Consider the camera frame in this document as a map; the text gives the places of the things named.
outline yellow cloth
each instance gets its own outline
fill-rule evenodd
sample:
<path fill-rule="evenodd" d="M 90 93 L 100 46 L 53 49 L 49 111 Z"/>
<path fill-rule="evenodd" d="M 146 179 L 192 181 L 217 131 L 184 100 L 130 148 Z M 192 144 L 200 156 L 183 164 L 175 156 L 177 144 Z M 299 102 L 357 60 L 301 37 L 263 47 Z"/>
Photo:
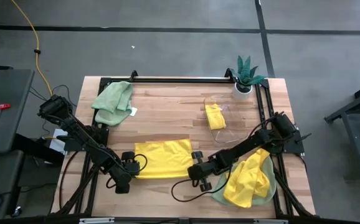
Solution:
<path fill-rule="evenodd" d="M 224 198 L 237 206 L 250 208 L 253 195 L 266 197 L 270 181 L 262 172 L 262 164 L 269 154 L 264 149 L 258 149 L 246 161 L 242 161 L 230 175 Z"/>
<path fill-rule="evenodd" d="M 217 104 L 205 105 L 205 111 L 211 130 L 225 128 L 225 121 L 222 112 L 220 112 L 220 106 Z"/>
<path fill-rule="evenodd" d="M 139 179 L 166 179 L 188 177 L 187 168 L 193 165 L 190 139 L 136 143 L 135 154 L 143 154 L 148 162 L 138 176 Z M 136 157 L 140 167 L 145 159 Z"/>

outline wooden table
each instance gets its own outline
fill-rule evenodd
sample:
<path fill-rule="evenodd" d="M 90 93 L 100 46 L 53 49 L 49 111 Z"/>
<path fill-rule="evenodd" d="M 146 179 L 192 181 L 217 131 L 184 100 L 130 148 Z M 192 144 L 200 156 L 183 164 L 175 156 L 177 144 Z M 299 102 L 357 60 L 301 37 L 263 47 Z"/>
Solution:
<path fill-rule="evenodd" d="M 98 93 L 101 77 L 85 77 L 80 93 L 76 117 L 84 124 L 91 124 L 94 110 L 93 100 Z M 275 111 L 284 111 L 293 121 L 285 80 L 271 78 L 270 91 Z M 108 147 L 118 155 L 124 151 L 133 151 L 136 142 L 168 141 L 175 139 L 191 139 L 192 149 L 208 155 L 223 149 L 214 142 L 204 114 L 203 101 L 207 96 L 228 95 L 234 84 L 198 84 L 198 83 L 134 83 L 132 106 L 138 108 L 134 117 L 128 117 L 120 125 L 110 127 Z M 264 91 L 263 105 L 267 109 Z M 242 121 L 247 131 L 256 126 L 260 120 L 257 110 L 255 90 L 246 102 L 239 105 Z M 65 175 L 63 203 L 77 188 L 82 173 L 85 153 L 79 153 L 69 165 Z M 65 158 L 63 168 L 68 161 Z M 311 199 L 308 178 L 300 158 L 292 154 L 284 154 L 284 163 L 288 184 L 293 193 L 305 208 L 315 213 Z M 131 181 L 130 192 L 118 195 L 115 189 L 107 189 L 105 183 L 108 175 L 100 174 L 95 192 L 93 216 L 110 217 L 194 217 L 194 218 L 275 218 L 273 203 L 252 208 L 226 207 L 216 202 L 209 194 L 188 203 L 175 201 L 170 190 L 180 179 L 139 180 Z M 219 177 L 210 176 L 212 186 Z M 199 187 L 193 188 L 190 183 L 178 185 L 175 194 L 178 198 L 191 198 L 200 194 Z M 282 191 L 279 190 L 282 210 L 285 203 Z M 58 210 L 58 191 L 52 211 Z"/>

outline green cloth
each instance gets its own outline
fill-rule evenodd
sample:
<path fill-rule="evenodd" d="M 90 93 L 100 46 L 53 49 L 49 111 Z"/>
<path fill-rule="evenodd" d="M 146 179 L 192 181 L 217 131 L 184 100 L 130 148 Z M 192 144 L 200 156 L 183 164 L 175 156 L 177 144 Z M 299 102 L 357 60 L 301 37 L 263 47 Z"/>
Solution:
<path fill-rule="evenodd" d="M 234 171 L 235 168 L 237 168 L 238 164 L 234 164 L 231 171 Z M 274 170 L 273 170 L 273 162 L 272 159 L 270 157 L 267 157 L 262 164 L 262 171 L 263 173 L 266 175 L 266 177 L 268 178 L 268 180 L 270 181 L 270 188 L 267 192 L 267 196 L 266 197 L 259 197 L 257 195 L 252 196 L 252 206 L 255 205 L 264 205 L 267 202 L 269 202 L 273 196 L 274 193 L 277 189 L 277 181 L 275 180 L 275 176 L 274 176 Z M 218 181 L 218 183 L 216 184 L 216 187 L 214 190 L 217 190 L 219 187 L 223 186 L 223 184 L 225 183 L 225 181 L 227 180 L 227 178 L 225 177 L 226 173 L 223 173 L 220 176 L 220 179 Z M 223 197 L 223 193 L 224 193 L 224 189 L 225 187 L 223 187 L 220 191 L 212 194 L 212 198 L 215 199 L 216 201 L 222 203 L 223 205 L 227 205 L 227 206 L 235 206 L 233 203 L 227 201 L 224 197 Z"/>
<path fill-rule="evenodd" d="M 111 83 L 93 102 L 98 109 L 95 121 L 114 126 L 131 113 L 130 98 L 133 86 L 128 82 Z"/>

